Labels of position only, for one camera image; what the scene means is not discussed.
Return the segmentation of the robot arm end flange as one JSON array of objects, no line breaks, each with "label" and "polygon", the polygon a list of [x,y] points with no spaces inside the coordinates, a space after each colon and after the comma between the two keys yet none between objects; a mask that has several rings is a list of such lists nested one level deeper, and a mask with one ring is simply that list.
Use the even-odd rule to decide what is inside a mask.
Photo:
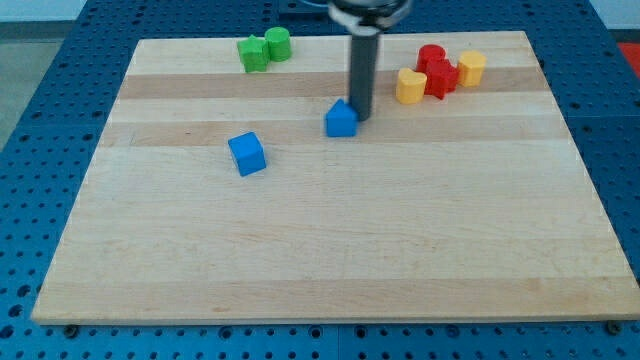
[{"label": "robot arm end flange", "polygon": [[412,0],[328,0],[328,14],[350,31],[359,28],[386,30],[407,17]]}]

